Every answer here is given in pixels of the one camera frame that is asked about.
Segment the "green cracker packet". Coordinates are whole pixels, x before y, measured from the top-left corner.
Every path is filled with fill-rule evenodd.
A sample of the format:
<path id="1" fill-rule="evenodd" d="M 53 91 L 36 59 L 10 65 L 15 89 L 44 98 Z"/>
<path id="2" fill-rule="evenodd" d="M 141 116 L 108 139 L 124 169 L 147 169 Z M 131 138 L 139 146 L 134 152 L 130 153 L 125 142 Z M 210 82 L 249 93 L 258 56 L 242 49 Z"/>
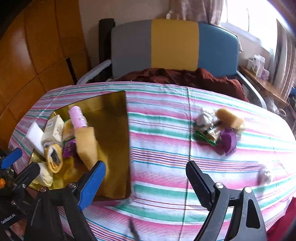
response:
<path id="1" fill-rule="evenodd" d="M 199 140 L 205 141 L 211 146 L 215 146 L 220 139 L 224 125 L 218 120 L 208 126 L 201 126 L 195 130 L 195 134 Z"/>

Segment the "pale yellow cloth roll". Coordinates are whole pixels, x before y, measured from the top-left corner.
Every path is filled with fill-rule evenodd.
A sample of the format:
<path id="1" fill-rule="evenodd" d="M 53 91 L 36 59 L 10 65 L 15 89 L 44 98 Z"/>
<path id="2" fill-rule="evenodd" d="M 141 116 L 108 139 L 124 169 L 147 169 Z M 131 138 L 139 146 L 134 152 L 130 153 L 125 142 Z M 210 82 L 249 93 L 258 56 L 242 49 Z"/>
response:
<path id="1" fill-rule="evenodd" d="M 46 187 L 50 187 L 53 184 L 53 172 L 48 168 L 46 163 L 38 163 L 40 167 L 40 173 L 37 176 L 37 182 Z"/>

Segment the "dark red blanket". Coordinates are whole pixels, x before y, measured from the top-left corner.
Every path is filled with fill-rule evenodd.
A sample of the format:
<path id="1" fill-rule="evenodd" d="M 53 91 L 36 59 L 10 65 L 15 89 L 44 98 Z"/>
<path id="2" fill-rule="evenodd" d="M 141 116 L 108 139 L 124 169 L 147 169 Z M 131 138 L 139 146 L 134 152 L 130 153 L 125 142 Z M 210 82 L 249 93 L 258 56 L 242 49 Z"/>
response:
<path id="1" fill-rule="evenodd" d="M 203 89 L 248 102 L 240 82 L 226 76 L 215 77 L 209 71 L 198 68 L 195 71 L 149 68 L 128 73 L 117 81 L 133 81 L 158 84 L 174 84 L 179 86 Z"/>

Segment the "white cream carton box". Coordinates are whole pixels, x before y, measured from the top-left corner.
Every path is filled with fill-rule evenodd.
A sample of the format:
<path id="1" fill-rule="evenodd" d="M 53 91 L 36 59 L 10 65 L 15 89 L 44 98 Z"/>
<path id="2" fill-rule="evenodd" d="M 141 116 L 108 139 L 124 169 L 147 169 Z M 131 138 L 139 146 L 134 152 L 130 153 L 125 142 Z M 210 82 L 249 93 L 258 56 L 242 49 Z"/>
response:
<path id="1" fill-rule="evenodd" d="M 64 128 L 64 121 L 59 114 L 50 118 L 44 129 L 43 137 L 41 143 L 45 144 L 47 142 L 62 142 L 62 132 Z"/>

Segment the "wooden side shelf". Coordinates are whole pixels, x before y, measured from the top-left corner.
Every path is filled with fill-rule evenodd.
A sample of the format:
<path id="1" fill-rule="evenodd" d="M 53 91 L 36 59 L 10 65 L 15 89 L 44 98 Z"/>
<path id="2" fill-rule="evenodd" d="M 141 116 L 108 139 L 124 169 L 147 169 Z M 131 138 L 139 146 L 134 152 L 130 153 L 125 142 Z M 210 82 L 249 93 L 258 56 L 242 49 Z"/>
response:
<path id="1" fill-rule="evenodd" d="M 247 76 L 252 82 L 255 84 L 256 87 L 259 87 L 262 94 L 273 97 L 274 100 L 281 103 L 283 106 L 288 106 L 287 98 L 281 94 L 280 90 L 277 89 L 274 85 L 272 85 L 267 80 L 262 80 L 251 71 L 245 67 L 238 66 L 238 72 L 241 73 L 243 76 Z"/>

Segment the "small white crumpled wrap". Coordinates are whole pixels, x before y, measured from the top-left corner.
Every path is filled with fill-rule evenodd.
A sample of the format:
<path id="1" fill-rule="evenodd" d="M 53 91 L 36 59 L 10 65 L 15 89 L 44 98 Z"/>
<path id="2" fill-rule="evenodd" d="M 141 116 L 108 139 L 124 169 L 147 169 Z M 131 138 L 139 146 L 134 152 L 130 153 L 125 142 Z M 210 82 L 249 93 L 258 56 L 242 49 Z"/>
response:
<path id="1" fill-rule="evenodd" d="M 270 170 L 262 165 L 257 177 L 257 185 L 270 184 L 273 181 L 273 176 Z"/>

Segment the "striped bed sheet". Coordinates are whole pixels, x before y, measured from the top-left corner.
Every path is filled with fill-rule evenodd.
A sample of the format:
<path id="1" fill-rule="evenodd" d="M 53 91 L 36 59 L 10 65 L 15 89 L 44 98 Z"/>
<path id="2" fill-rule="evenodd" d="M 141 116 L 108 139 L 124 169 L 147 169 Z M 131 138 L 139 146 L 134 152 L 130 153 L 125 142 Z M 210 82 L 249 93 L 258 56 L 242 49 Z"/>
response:
<path id="1" fill-rule="evenodd" d="M 141 240 L 193 240 L 207 210 L 189 184 L 185 166 L 195 161 L 214 181 L 231 189 L 253 189 L 266 228 L 280 219 L 295 196 L 295 137 L 280 116 L 229 96 L 176 85 L 107 82 L 71 85 L 42 96 L 24 115 L 10 138 L 29 163 L 32 147 L 25 139 L 33 122 L 44 126 L 55 109 L 102 94 L 125 91 L 132 164 L 132 196 L 114 207 L 94 203 L 84 215 L 98 240 L 132 240 L 132 221 Z M 193 137 L 202 108 L 228 108 L 244 118 L 245 131 L 236 151 L 219 154 Z M 273 181 L 257 185 L 261 166 Z"/>

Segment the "white plastic-wrapped ball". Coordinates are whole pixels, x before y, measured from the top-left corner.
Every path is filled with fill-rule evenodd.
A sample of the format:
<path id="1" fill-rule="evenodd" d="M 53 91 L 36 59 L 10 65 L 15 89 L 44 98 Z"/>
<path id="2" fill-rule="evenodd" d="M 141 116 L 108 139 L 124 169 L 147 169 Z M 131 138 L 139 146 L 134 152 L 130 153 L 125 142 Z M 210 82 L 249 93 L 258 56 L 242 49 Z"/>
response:
<path id="1" fill-rule="evenodd" d="M 195 121 L 197 128 L 208 128 L 215 120 L 215 111 L 210 108 L 202 108 Z"/>

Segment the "rolled yellow towel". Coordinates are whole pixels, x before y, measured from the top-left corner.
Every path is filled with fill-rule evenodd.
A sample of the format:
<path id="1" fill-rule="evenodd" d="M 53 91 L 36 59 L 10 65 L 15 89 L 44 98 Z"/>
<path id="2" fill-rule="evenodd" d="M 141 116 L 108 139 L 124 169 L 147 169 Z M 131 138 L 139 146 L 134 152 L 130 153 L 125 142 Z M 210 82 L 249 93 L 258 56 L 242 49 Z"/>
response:
<path id="1" fill-rule="evenodd" d="M 44 149 L 48 168 L 53 173 L 58 173 L 63 166 L 62 148 L 59 144 L 49 145 Z"/>

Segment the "white foam block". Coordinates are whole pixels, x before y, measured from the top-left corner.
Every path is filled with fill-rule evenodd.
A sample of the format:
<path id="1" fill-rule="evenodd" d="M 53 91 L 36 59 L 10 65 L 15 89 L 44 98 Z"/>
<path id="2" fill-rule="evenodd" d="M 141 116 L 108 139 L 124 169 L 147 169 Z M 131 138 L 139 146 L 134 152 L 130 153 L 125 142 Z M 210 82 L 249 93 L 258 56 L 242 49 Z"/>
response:
<path id="1" fill-rule="evenodd" d="M 31 146 L 44 158 L 44 147 L 42 144 L 42 137 L 44 132 L 36 122 L 33 122 L 28 129 L 26 134 L 27 141 Z"/>

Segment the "grey yellow blue headboard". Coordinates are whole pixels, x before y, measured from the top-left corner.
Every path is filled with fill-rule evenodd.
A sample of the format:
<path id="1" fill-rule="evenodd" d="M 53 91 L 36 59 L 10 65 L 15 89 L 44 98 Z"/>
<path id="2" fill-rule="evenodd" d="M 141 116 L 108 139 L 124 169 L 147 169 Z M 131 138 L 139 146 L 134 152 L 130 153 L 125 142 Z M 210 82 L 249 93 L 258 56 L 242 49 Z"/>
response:
<path id="1" fill-rule="evenodd" d="M 237 72 L 238 55 L 238 38 L 233 33 L 205 23 L 142 20 L 111 31 L 114 78 L 148 68 L 203 68 L 215 77 L 230 77 Z"/>

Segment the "small purple packet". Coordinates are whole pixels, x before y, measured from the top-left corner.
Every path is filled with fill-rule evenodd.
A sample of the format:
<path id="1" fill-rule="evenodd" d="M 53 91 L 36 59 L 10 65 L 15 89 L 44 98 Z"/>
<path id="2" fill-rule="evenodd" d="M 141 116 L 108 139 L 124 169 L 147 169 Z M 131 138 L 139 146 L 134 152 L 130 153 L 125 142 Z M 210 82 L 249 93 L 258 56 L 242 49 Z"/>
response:
<path id="1" fill-rule="evenodd" d="M 76 140 L 71 139 L 65 143 L 64 148 L 63 148 L 63 152 L 62 152 L 62 157 L 69 158 L 69 157 L 75 156 L 76 154 L 77 154 Z"/>

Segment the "yellow sponge block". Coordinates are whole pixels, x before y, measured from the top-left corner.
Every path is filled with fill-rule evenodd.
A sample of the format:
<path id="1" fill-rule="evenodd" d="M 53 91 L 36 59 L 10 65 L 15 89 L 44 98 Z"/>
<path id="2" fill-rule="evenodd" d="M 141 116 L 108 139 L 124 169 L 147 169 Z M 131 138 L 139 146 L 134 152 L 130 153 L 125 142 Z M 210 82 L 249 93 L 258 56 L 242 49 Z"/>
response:
<path id="1" fill-rule="evenodd" d="M 241 125 L 244 124 L 244 119 L 236 116 L 226 108 L 218 109 L 215 115 L 222 123 L 230 128 L 240 129 Z"/>

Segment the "pink ribbed plastic bottle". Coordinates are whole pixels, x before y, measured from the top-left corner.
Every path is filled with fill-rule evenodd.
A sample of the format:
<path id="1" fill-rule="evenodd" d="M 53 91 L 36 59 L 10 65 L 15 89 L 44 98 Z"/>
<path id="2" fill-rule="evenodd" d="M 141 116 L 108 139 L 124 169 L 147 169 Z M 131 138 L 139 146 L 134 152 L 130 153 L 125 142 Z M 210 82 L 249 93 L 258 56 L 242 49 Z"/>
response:
<path id="1" fill-rule="evenodd" d="M 75 130 L 78 128 L 88 127 L 86 118 L 79 106 L 71 107 L 68 112 Z"/>

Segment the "white bed rail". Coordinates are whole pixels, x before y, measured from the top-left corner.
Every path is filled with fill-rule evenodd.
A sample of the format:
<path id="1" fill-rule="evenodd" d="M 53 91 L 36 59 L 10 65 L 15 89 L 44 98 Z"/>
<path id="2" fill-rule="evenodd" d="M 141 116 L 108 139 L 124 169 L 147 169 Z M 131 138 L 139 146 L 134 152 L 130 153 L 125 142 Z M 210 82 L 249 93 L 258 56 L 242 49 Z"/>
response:
<path id="1" fill-rule="evenodd" d="M 89 72 L 87 72 L 85 75 L 83 75 L 78 81 L 77 85 L 83 85 L 86 84 L 89 80 L 92 80 L 95 76 L 99 75 L 100 72 L 102 72 L 105 68 L 109 67 L 111 65 L 111 60 L 106 60 L 99 65 L 97 65 L 95 68 L 91 69 Z"/>

